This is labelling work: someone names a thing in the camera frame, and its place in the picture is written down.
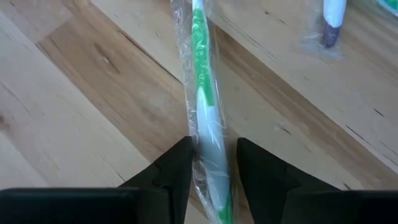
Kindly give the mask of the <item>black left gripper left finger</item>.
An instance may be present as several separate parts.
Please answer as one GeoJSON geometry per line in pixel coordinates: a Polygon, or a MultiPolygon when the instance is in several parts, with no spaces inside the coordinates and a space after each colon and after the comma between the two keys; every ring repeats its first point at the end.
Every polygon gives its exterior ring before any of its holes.
{"type": "Polygon", "coordinates": [[[185,136],[118,187],[0,190],[0,224],[183,224],[192,160],[185,136]]]}

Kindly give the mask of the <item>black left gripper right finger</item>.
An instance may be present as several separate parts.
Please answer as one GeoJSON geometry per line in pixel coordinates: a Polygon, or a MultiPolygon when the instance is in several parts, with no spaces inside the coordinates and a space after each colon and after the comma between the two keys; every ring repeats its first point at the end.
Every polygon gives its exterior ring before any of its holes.
{"type": "Polygon", "coordinates": [[[246,138],[236,158],[255,224],[398,224],[398,190],[340,190],[246,138]]]}

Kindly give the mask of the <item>purple white wrapped toothbrush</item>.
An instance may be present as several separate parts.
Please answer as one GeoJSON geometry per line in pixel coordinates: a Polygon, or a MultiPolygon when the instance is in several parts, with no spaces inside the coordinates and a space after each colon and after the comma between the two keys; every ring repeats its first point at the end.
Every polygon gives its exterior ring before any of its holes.
{"type": "Polygon", "coordinates": [[[343,57],[338,43],[347,0],[305,0],[300,46],[320,57],[343,57]]]}

